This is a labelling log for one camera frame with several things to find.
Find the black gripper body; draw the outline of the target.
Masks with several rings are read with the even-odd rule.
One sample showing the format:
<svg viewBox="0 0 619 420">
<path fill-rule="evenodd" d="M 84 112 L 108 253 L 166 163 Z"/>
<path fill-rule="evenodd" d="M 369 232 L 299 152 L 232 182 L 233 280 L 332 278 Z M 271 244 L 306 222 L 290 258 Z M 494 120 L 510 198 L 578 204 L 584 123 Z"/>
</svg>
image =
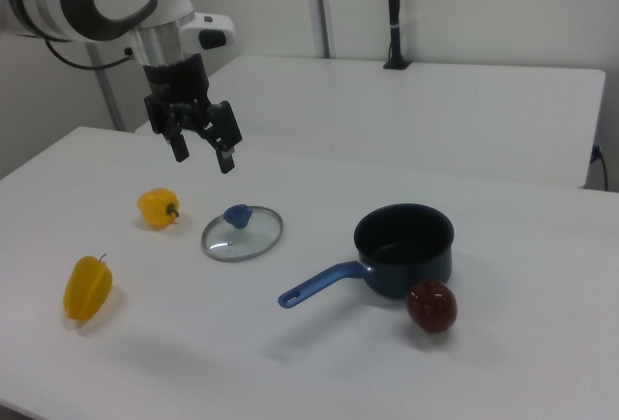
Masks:
<svg viewBox="0 0 619 420">
<path fill-rule="evenodd" d="M 207 124 L 209 81 L 199 54 L 178 63 L 144 67 L 151 94 L 144 99 L 155 134 L 163 135 L 168 119 L 174 118 L 183 130 L 200 133 Z"/>
</svg>

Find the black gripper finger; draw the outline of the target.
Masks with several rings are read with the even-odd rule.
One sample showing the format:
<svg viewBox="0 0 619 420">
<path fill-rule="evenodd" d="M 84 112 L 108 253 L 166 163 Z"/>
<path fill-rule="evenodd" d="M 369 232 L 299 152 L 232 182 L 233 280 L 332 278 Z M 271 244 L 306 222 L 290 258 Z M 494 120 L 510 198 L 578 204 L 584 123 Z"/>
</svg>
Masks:
<svg viewBox="0 0 619 420">
<path fill-rule="evenodd" d="M 190 156 L 187 143 L 182 134 L 182 128 L 178 125 L 174 118 L 166 121 L 163 135 L 169 143 L 174 158 L 178 163 L 183 162 Z"/>
<path fill-rule="evenodd" d="M 236 117 L 228 101 L 208 105 L 206 117 L 199 134 L 214 148 L 221 173 L 227 174 L 235 167 L 233 153 L 243 139 Z"/>
</svg>

